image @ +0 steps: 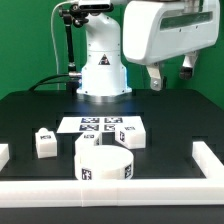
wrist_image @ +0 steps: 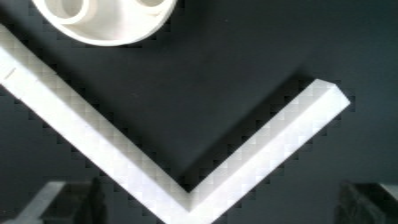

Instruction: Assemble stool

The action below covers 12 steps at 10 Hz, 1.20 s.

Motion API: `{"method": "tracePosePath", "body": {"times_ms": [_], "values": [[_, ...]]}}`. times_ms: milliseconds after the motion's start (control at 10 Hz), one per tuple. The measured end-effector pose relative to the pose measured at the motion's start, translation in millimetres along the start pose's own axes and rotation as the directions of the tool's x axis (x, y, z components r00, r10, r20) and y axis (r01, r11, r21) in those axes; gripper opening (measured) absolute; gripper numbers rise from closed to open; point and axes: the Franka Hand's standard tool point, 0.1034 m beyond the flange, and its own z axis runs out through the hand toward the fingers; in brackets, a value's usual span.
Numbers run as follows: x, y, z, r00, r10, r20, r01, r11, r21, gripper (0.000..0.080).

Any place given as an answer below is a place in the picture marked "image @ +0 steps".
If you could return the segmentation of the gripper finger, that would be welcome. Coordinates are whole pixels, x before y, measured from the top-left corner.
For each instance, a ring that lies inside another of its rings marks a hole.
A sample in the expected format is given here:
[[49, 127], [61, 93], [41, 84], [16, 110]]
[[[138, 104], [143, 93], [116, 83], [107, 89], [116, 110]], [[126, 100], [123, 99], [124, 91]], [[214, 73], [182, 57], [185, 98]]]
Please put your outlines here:
[[155, 91], [160, 91], [164, 87], [164, 76], [161, 72], [159, 63], [153, 63], [147, 66], [147, 71], [150, 76], [150, 88]]
[[185, 54], [179, 74], [182, 80], [189, 80], [193, 77], [198, 56], [199, 56], [198, 50]]

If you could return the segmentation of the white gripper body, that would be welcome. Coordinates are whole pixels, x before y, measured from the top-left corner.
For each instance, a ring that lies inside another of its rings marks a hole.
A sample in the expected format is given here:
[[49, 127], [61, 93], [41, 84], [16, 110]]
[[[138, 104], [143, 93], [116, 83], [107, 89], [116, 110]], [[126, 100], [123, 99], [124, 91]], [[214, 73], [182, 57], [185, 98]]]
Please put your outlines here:
[[124, 13], [124, 55], [149, 65], [209, 47], [217, 41], [219, 20], [219, 0], [195, 8], [184, 1], [131, 1]]

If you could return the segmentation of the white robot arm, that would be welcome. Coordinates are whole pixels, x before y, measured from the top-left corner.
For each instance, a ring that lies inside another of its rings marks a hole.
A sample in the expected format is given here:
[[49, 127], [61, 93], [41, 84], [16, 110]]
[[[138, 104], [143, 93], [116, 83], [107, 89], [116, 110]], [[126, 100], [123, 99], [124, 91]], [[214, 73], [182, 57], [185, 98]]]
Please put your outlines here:
[[158, 64], [183, 55], [192, 68], [197, 51], [217, 41], [219, 0], [79, 0], [87, 14], [87, 63], [80, 92], [94, 97], [130, 90], [120, 56], [145, 65], [151, 88], [162, 87]]

